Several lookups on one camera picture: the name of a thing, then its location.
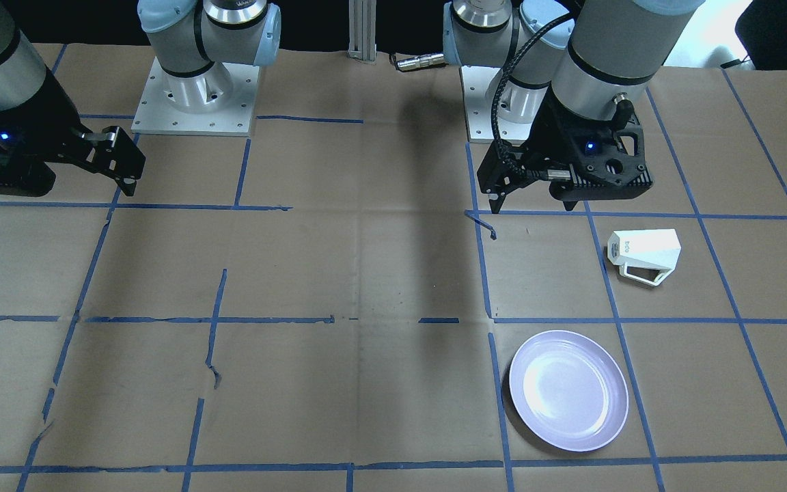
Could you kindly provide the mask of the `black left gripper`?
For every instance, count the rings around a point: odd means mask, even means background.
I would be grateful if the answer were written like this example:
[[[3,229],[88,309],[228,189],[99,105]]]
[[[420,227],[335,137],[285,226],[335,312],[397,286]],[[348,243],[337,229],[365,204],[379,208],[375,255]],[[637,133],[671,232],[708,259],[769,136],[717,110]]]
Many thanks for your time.
[[[612,100],[608,120],[582,118],[552,90],[534,119],[534,152],[525,146],[494,142],[477,171],[478,186],[499,214],[514,191],[539,180],[566,212],[580,200],[630,200],[653,187],[646,162],[644,132],[633,102],[624,94]]]

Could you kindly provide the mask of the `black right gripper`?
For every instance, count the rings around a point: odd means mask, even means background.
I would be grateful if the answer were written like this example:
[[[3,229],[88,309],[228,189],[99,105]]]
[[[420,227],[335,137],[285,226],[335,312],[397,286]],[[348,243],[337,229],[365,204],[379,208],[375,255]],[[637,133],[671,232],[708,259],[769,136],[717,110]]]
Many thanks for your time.
[[[56,180],[47,162],[60,162],[78,135],[92,154],[85,169],[110,178],[128,197],[143,177],[146,156],[121,126],[82,132],[77,109],[59,82],[44,82],[32,97],[0,111],[0,194],[37,198]]]

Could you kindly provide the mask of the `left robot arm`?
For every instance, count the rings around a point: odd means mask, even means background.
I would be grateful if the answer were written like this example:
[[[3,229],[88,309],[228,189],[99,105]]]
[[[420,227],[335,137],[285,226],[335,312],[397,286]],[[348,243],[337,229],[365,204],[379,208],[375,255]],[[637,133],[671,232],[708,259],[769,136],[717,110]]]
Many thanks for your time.
[[[477,184],[497,214],[549,183],[566,210],[652,188],[635,103],[700,1],[450,1],[443,56],[497,70],[484,94],[490,146]]]

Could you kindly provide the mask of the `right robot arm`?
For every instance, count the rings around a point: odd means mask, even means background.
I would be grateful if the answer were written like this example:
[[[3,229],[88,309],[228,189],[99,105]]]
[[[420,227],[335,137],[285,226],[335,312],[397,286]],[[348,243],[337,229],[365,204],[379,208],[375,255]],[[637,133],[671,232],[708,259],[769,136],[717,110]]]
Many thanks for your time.
[[[281,12],[268,1],[140,1],[141,30],[163,71],[177,110],[206,112],[232,97],[226,64],[271,65]],[[56,175],[50,162],[115,181],[132,196],[144,153],[124,128],[100,132],[79,112],[53,72],[0,2],[0,194],[41,197]]]

